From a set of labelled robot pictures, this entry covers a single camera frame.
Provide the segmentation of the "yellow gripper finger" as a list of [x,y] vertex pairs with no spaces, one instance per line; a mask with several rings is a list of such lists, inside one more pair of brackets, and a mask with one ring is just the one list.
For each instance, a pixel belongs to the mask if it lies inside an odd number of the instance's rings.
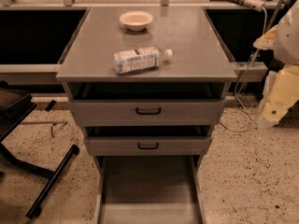
[[269,29],[264,35],[257,38],[253,43],[253,47],[261,50],[273,50],[277,28],[278,27],[275,25],[271,29]]
[[287,64],[279,72],[270,71],[263,87],[257,125],[261,128],[277,125],[298,101],[299,67]]

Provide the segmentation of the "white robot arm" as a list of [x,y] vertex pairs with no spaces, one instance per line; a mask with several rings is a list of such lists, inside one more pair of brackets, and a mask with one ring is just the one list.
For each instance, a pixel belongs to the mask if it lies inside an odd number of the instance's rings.
[[277,25],[257,38],[253,46],[261,50],[271,49],[275,59],[284,63],[278,72],[269,72],[259,104],[257,125],[270,128],[299,101],[299,0]]

